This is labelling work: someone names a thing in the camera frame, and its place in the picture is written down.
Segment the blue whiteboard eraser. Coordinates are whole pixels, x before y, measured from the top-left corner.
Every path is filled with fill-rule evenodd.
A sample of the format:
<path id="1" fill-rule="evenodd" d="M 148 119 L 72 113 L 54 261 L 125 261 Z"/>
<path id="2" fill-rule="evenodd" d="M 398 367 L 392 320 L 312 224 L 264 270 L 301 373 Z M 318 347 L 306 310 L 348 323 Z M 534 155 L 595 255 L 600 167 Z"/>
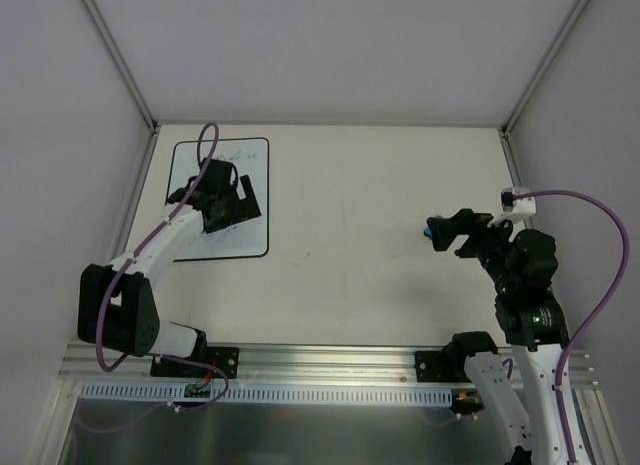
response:
<path id="1" fill-rule="evenodd" d="M 442 215 L 436 215 L 435 217 L 431 217 L 431 218 L 443 218 Z M 428 220 L 427 220 L 427 225 L 423 231 L 423 235 L 428 238 L 429 240 L 432 240 L 432 231 L 430 226 L 428 225 Z"/>

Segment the small black-framed whiteboard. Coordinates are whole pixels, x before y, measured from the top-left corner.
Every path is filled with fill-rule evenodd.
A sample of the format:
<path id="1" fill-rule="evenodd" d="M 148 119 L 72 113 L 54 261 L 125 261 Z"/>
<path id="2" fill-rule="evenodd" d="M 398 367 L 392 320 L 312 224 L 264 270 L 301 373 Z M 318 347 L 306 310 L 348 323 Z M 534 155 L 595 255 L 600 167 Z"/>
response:
<path id="1" fill-rule="evenodd" d="M 167 198 L 198 173 L 197 141 L 174 145 Z M 261 216 L 201 236 L 185 246 L 176 262 L 261 257 L 269 249 L 269 141 L 264 137 L 221 139 L 213 158 L 235 164 L 248 175 Z"/>

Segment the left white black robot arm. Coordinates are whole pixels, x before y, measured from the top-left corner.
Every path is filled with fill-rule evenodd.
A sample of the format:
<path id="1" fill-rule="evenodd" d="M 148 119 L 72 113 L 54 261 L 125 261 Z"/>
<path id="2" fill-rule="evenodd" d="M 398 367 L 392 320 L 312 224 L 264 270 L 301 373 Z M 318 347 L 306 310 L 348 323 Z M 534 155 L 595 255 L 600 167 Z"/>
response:
<path id="1" fill-rule="evenodd" d="M 188 244 L 261 216 L 251 179 L 234 164 L 206 159 L 199 173 L 167 198 L 163 214 L 134 248 L 107 265 L 88 265 L 81 274 L 77 335 L 96 346 L 103 368 L 106 349 L 124 356 L 173 356 L 187 376 L 208 364 L 198 329 L 162 320 L 153 287 Z"/>

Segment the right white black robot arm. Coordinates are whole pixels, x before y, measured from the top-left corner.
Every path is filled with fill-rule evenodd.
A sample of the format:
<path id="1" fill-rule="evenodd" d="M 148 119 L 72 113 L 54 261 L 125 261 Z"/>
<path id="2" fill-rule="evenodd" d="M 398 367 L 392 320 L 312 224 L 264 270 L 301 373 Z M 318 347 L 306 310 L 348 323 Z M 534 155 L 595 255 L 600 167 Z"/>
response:
<path id="1" fill-rule="evenodd" d="M 514 205 L 497 217 L 461 209 L 450 218 L 430 217 L 435 251 L 462 236 L 455 254 L 476 259 L 496 290 L 496 318 L 510 345 L 524 394 L 507 379 L 497 346 L 486 332 L 465 332 L 444 348 L 449 374 L 471 381 L 501 441 L 508 464 L 587 464 L 573 403 L 564 312 L 551 291 L 558 262 L 553 237 L 533 229 L 513 230 L 535 212 Z"/>

